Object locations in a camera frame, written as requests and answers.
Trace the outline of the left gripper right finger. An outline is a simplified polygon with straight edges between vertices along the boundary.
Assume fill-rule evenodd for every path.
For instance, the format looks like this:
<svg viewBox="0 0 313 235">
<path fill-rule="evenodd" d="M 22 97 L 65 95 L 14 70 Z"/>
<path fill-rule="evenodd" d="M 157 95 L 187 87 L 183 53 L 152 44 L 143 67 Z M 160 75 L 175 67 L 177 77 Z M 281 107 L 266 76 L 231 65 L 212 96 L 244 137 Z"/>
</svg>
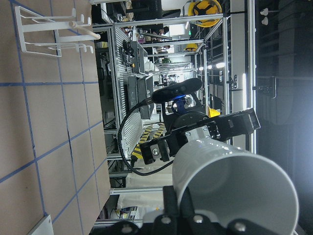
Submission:
<svg viewBox="0 0 313 235">
<path fill-rule="evenodd" d="M 180 202 L 180 233 L 182 235 L 253 235 L 254 230 L 244 220 L 235 219 L 223 226 L 203 212 L 196 212 L 191 192 L 186 188 Z"/>
</svg>

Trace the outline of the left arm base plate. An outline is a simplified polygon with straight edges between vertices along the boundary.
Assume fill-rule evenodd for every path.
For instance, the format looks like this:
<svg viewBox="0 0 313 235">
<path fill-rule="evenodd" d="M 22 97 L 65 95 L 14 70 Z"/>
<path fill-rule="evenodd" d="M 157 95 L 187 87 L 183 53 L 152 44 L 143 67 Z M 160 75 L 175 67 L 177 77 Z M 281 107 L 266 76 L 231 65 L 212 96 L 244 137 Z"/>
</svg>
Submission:
<svg viewBox="0 0 313 235">
<path fill-rule="evenodd" d="M 27 235 L 54 235 L 50 214 L 44 216 Z"/>
</svg>

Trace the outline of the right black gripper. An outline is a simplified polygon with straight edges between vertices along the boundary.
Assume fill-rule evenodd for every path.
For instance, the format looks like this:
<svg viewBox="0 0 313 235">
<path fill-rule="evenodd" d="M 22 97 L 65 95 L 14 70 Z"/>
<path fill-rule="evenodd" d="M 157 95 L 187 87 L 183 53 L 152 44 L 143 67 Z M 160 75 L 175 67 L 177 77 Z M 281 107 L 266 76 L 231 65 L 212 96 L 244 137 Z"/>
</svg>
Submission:
<svg viewBox="0 0 313 235">
<path fill-rule="evenodd" d="M 261 128 L 253 108 L 220 115 L 219 111 L 208 107 L 207 115 L 206 107 L 201 104 L 197 97 L 176 98 L 171 102 L 168 114 L 166 113 L 167 110 L 165 103 L 163 103 L 162 117 L 167 132 L 210 118 L 209 120 L 215 122 L 220 134 L 214 139 L 225 142 L 235 136 L 252 134 Z M 187 142 L 187 137 L 184 134 L 170 134 L 142 143 L 139 147 L 144 163 L 148 165 L 157 159 L 161 159 L 163 162 L 169 161 L 170 157 L 175 157 Z"/>
</svg>

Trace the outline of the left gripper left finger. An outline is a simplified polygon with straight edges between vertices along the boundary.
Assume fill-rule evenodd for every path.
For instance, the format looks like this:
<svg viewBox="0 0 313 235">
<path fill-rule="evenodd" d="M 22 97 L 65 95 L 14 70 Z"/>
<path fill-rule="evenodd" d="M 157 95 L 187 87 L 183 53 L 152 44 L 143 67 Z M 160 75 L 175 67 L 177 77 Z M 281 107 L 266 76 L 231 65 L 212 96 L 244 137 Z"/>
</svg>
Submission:
<svg viewBox="0 0 313 235">
<path fill-rule="evenodd" d="M 183 235 L 182 218 L 173 186 L 163 187 L 164 211 L 153 222 L 152 235 Z"/>
</svg>

